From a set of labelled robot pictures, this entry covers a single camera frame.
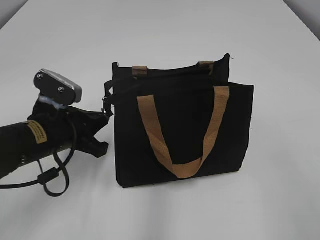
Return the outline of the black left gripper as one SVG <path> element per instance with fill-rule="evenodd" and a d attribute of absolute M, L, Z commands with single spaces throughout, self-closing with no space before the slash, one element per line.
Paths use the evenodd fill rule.
<path fill-rule="evenodd" d="M 35 137 L 36 155 L 53 155 L 72 149 L 100 158 L 107 154 L 109 144 L 94 136 L 78 138 L 78 132 L 98 133 L 109 120 L 101 111 L 68 107 L 49 97 L 39 97 L 27 118 L 27 126 Z"/>

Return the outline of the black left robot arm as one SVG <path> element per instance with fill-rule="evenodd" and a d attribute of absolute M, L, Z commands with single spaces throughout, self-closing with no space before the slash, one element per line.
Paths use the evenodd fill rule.
<path fill-rule="evenodd" d="M 36 101 L 26 121 L 0 128 L 1 178 L 67 149 L 96 158 L 104 156 L 109 145 L 98 141 L 95 135 L 111 116 L 111 111 L 86 111 L 72 106 L 56 109 Z"/>

